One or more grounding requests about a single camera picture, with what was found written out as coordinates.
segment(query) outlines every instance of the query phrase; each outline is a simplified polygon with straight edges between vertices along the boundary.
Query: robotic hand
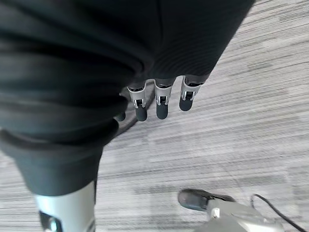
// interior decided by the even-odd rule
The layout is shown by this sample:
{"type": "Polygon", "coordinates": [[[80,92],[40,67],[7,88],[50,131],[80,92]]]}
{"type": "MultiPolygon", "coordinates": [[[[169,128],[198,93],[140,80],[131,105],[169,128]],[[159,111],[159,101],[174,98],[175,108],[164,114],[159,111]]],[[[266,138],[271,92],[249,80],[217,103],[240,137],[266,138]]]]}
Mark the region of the robotic hand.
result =
{"type": "MultiPolygon", "coordinates": [[[[301,232],[306,232],[287,216],[278,211],[267,199],[254,194],[265,201],[280,217],[286,220],[301,232]]],[[[181,206],[204,211],[209,221],[195,232],[284,232],[282,224],[274,219],[261,215],[253,205],[252,207],[237,203],[232,197],[212,194],[198,189],[184,189],[178,195],[181,206]]]]}
{"type": "MultiPolygon", "coordinates": [[[[179,107],[183,111],[188,111],[192,107],[193,99],[198,93],[201,85],[208,79],[209,74],[196,76],[185,75],[183,76],[181,95],[179,101],[179,107]]],[[[172,91],[172,86],[176,78],[170,79],[154,79],[154,91],[156,101],[156,115],[159,119],[165,119],[169,113],[169,100],[172,91]]],[[[138,121],[145,121],[147,119],[146,110],[146,82],[135,82],[128,87],[132,103],[136,109],[136,118],[138,121]]],[[[125,116],[122,114],[118,120],[122,121],[125,116]]]]}

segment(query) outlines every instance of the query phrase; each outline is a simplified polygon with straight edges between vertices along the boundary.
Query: robotic finger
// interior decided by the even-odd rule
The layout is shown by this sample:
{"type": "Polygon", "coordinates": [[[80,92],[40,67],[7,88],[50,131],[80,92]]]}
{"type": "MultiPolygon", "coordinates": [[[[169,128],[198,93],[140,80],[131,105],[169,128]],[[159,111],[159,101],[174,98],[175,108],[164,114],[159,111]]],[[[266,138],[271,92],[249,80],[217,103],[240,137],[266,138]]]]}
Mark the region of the robotic finger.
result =
{"type": "Polygon", "coordinates": [[[131,100],[135,107],[136,118],[138,121],[147,119],[146,109],[146,81],[137,82],[127,87],[131,100]]]}
{"type": "Polygon", "coordinates": [[[198,93],[202,84],[208,79],[210,74],[203,76],[186,75],[183,76],[179,107],[183,111],[188,111],[192,107],[193,99],[198,93]]]}
{"type": "Polygon", "coordinates": [[[126,113],[125,112],[122,112],[121,114],[118,114],[115,119],[118,121],[118,122],[122,122],[124,121],[126,118],[126,113]]]}
{"type": "Polygon", "coordinates": [[[156,115],[159,119],[165,119],[169,113],[169,99],[172,86],[176,78],[155,79],[156,115]]]}

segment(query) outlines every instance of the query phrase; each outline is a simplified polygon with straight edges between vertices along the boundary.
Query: black cloth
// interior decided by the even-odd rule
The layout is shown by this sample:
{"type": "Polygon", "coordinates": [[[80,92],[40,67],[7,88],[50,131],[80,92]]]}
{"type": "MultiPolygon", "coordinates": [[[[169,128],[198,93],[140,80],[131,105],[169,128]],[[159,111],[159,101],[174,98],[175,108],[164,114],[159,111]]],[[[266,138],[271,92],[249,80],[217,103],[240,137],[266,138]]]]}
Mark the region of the black cloth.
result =
{"type": "Polygon", "coordinates": [[[126,109],[121,89],[148,78],[209,74],[252,4],[0,0],[0,147],[31,191],[80,189],[96,177],[102,146],[117,131],[113,117],[126,109]],[[83,162],[95,171],[72,181],[78,170],[88,172],[83,162]],[[72,176],[57,186],[67,170],[72,176]]]}

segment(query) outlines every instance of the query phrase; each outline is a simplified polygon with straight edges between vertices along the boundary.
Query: gray carpet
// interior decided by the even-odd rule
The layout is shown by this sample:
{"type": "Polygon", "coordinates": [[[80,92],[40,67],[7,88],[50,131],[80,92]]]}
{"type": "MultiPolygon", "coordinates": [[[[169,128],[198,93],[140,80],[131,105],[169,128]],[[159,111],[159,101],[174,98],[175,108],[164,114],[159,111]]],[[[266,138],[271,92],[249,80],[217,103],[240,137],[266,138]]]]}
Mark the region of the gray carpet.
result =
{"type": "MultiPolygon", "coordinates": [[[[105,147],[97,231],[192,231],[206,217],[178,205],[186,187],[245,204],[259,193],[309,230],[308,34],[309,1],[258,1],[191,111],[178,108],[178,78],[166,120],[152,105],[146,122],[105,147]]],[[[41,231],[31,195],[3,155],[0,176],[0,231],[41,231]]]]}

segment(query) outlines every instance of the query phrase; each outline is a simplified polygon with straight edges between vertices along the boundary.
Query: black cable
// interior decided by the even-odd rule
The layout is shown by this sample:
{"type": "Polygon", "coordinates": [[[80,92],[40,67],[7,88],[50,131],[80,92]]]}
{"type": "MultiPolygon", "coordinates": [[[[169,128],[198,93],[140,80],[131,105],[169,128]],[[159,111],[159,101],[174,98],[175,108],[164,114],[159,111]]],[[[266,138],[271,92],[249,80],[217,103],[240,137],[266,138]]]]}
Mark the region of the black cable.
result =
{"type": "Polygon", "coordinates": [[[254,209],[254,200],[253,197],[258,197],[261,200],[263,200],[264,202],[266,202],[270,208],[272,208],[281,218],[283,218],[287,223],[289,223],[290,225],[292,225],[293,227],[295,227],[296,229],[298,229],[301,232],[307,232],[305,229],[301,228],[300,226],[298,226],[295,222],[293,222],[291,219],[289,219],[287,216],[285,216],[284,214],[282,214],[278,209],[276,209],[276,207],[274,207],[274,205],[272,203],[269,202],[269,200],[267,200],[266,198],[260,196],[259,194],[253,194],[251,196],[250,202],[251,202],[251,207],[254,209]]]}

